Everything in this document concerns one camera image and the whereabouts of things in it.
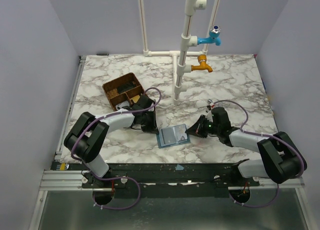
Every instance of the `faucet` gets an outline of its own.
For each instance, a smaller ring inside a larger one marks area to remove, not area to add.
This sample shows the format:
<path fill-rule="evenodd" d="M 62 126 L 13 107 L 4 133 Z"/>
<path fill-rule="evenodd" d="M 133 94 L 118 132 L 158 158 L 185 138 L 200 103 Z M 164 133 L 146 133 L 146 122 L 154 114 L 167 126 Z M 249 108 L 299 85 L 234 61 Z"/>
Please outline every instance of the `faucet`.
<path fill-rule="evenodd" d="M 200 65 L 198 66 L 191 66 L 191 71 L 203 71 L 208 70 L 208 72 L 212 72 L 212 68 L 207 65 L 207 56 L 206 55 L 199 55 L 198 62 Z"/>
<path fill-rule="evenodd" d="M 198 38 L 197 44 L 213 44 L 216 46 L 221 45 L 221 40 L 219 38 L 221 28 L 219 26 L 211 26 L 209 30 L 209 37 L 207 38 Z"/>

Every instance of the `brown wooden box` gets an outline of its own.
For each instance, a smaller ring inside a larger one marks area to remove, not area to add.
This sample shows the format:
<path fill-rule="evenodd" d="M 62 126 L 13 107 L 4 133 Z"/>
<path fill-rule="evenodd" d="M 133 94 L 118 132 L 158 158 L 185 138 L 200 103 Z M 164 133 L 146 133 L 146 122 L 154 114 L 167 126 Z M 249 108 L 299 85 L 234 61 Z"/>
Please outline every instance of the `brown wooden box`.
<path fill-rule="evenodd" d="M 136 87 L 119 94 L 117 87 L 129 82 L 135 82 Z M 117 104 L 127 100 L 130 102 L 130 105 L 131 105 L 133 104 L 133 102 L 130 100 L 130 98 L 136 95 L 143 94 L 145 92 L 145 90 L 143 89 L 142 85 L 140 84 L 140 82 L 138 81 L 134 73 L 128 73 L 124 76 L 120 76 L 119 78 L 116 78 L 112 81 L 104 83 L 102 85 L 102 88 L 114 111 L 117 111 L 116 109 Z"/>

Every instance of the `blue faucet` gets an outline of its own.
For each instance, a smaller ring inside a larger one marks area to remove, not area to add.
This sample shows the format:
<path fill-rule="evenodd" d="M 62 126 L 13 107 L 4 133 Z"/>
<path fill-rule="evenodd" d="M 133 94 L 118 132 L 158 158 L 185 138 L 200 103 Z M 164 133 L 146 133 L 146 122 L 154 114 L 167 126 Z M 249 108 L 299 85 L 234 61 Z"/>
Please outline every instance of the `blue faucet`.
<path fill-rule="evenodd" d="M 216 46 L 221 45 L 221 40 L 219 38 L 221 28 L 219 26 L 211 26 L 209 30 L 208 38 L 198 38 L 198 45 L 200 44 L 213 44 Z"/>

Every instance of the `gray panel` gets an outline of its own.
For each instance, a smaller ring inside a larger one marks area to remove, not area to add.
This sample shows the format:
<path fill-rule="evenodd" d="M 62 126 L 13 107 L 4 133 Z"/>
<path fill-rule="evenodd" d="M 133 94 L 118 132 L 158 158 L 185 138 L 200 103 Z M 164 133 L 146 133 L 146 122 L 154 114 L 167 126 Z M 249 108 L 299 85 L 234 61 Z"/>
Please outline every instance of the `gray panel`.
<path fill-rule="evenodd" d="M 308 163 L 303 178 L 320 226 L 319 12 L 319 0 L 289 0 L 257 64 L 279 129 L 288 132 Z"/>
<path fill-rule="evenodd" d="M 249 200 L 270 200 L 275 190 L 255 190 Z M 115 199 L 113 206 L 132 199 Z M 229 198 L 143 198 L 124 211 L 93 207 L 90 192 L 49 192 L 40 229 L 306 229 L 295 189 L 281 189 L 275 204 L 248 209 Z"/>
<path fill-rule="evenodd" d="M 50 0 L 79 55 L 142 53 L 138 0 Z"/>
<path fill-rule="evenodd" d="M 208 54 L 256 54 L 288 0 L 221 0 L 215 21 L 222 44 Z"/>
<path fill-rule="evenodd" d="M 79 58 L 49 0 L 0 0 L 0 225 L 27 229 Z"/>
<path fill-rule="evenodd" d="M 185 20 L 186 0 L 143 0 L 146 34 L 151 51 L 180 50 Z M 191 35 L 206 37 L 215 0 L 206 0 L 205 10 L 196 11 L 191 23 Z M 200 51 L 203 46 L 191 47 Z"/>

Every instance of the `table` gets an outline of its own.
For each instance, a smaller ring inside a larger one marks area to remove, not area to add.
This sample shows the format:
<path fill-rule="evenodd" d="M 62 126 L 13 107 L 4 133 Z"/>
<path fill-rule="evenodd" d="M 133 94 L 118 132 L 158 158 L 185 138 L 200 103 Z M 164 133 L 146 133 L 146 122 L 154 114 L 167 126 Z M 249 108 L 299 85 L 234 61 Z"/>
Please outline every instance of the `table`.
<path fill-rule="evenodd" d="M 187 64 L 197 65 L 196 57 L 187 57 Z M 88 111 L 94 115 L 112 112 L 102 85 L 119 76 L 133 72 L 142 86 L 157 87 L 162 100 L 156 107 L 158 128 L 186 124 L 192 126 L 205 114 L 208 98 L 234 100 L 249 113 L 246 130 L 275 133 L 277 127 L 264 91 L 253 55 L 208 56 L 213 72 L 195 71 L 183 77 L 187 92 L 181 93 L 179 104 L 173 104 L 173 62 L 169 56 L 143 55 L 87 56 L 75 97 L 67 133 L 79 116 Z M 155 91 L 148 95 L 157 99 Z M 245 115 L 238 106 L 226 103 L 230 121 L 240 126 Z M 121 129 L 107 135 L 100 154 L 110 163 L 219 163 L 238 162 L 245 158 L 259 159 L 258 153 L 242 148 L 228 147 L 215 137 L 190 137 L 191 143 L 158 148 L 156 135 L 138 130 Z M 70 151 L 63 147 L 61 162 L 77 163 Z"/>

